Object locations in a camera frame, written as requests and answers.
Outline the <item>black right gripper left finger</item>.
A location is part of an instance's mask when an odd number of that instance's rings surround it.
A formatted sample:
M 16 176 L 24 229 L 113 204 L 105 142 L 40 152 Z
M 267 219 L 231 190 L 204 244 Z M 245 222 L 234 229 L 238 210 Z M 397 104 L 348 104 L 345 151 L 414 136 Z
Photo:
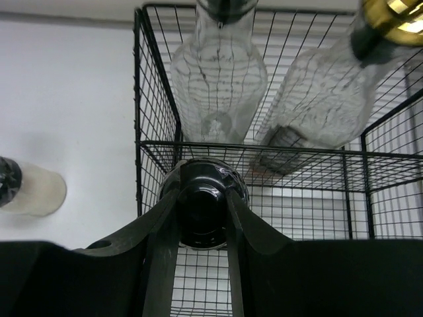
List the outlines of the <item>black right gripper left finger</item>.
M 1 244 L 2 316 L 168 316 L 181 225 L 180 165 L 146 214 L 87 248 Z

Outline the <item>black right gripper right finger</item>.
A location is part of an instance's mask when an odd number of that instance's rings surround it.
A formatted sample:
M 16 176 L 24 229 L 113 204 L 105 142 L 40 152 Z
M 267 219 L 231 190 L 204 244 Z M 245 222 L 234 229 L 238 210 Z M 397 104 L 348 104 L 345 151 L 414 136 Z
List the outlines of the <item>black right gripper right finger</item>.
M 294 241 L 227 192 L 235 316 L 421 316 L 419 240 Z

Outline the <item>brown spice jar black lid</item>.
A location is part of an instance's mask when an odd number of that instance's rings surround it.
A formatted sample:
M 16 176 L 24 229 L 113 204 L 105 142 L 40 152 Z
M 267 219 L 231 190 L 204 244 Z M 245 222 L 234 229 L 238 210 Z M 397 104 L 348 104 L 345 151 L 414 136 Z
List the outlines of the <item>brown spice jar black lid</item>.
M 235 190 L 244 203 L 249 203 L 240 173 L 211 157 L 180 160 L 162 181 L 158 199 L 172 190 L 178 190 L 179 244 L 192 250 L 216 250 L 226 245 L 227 191 Z

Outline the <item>glass bottle gold pourer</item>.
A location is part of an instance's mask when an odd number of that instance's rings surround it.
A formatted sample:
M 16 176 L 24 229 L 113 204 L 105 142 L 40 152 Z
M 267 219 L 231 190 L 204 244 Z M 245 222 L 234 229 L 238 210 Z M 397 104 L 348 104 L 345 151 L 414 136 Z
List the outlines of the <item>glass bottle gold pourer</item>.
M 421 1 L 361 1 L 331 47 L 308 50 L 290 65 L 256 134 L 266 150 L 252 169 L 285 176 L 315 160 L 315 149 L 355 139 L 371 116 L 379 81 L 421 47 Z

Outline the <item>glass bottle dark contents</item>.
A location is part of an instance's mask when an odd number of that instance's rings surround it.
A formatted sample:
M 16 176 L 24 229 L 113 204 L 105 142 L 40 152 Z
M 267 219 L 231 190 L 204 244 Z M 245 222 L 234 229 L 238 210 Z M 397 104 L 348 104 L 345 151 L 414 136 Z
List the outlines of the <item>glass bottle dark contents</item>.
M 252 42 L 256 1 L 197 1 L 195 29 L 171 62 L 183 138 L 241 144 L 268 84 Z

